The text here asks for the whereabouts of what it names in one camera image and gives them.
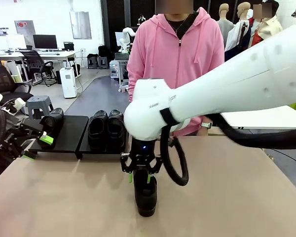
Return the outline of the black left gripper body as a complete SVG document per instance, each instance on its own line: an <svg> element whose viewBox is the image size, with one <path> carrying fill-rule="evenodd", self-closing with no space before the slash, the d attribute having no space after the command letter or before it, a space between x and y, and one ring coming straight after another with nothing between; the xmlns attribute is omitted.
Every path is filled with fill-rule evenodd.
<svg viewBox="0 0 296 237"><path fill-rule="evenodd" d="M0 144L0 157L12 160L22 157L25 154L27 138L28 131L23 123L8 129Z"/></svg>

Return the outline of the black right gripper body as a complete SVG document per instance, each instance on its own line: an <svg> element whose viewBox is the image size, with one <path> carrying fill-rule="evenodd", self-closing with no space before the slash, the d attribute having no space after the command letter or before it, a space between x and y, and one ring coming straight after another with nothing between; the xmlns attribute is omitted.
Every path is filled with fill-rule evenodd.
<svg viewBox="0 0 296 237"><path fill-rule="evenodd" d="M154 154L155 140L141 141L132 138L131 142L131 160L135 168L147 168L151 170L153 165L151 162L155 160Z"/></svg>

